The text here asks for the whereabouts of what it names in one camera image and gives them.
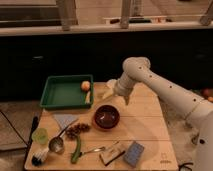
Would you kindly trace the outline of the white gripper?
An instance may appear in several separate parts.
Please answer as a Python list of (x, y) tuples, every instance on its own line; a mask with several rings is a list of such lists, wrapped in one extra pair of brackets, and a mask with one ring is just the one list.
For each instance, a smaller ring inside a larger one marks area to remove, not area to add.
[(132, 93), (135, 84), (135, 80), (130, 78), (126, 73), (123, 73), (121, 77), (116, 81), (114, 85), (114, 91), (112, 89), (106, 91), (102, 96), (102, 100), (114, 96), (115, 93), (119, 96), (124, 96), (125, 105), (127, 106), (130, 102), (129, 95)]

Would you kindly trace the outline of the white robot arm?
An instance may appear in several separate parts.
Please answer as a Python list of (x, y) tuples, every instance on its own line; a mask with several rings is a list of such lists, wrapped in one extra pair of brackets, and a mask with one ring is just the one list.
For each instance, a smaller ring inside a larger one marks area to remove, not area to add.
[(193, 171), (213, 171), (213, 103), (152, 72), (146, 57), (129, 57), (122, 67), (120, 78), (107, 81), (109, 90), (102, 98), (118, 95), (128, 104), (134, 86), (144, 83), (198, 129)]

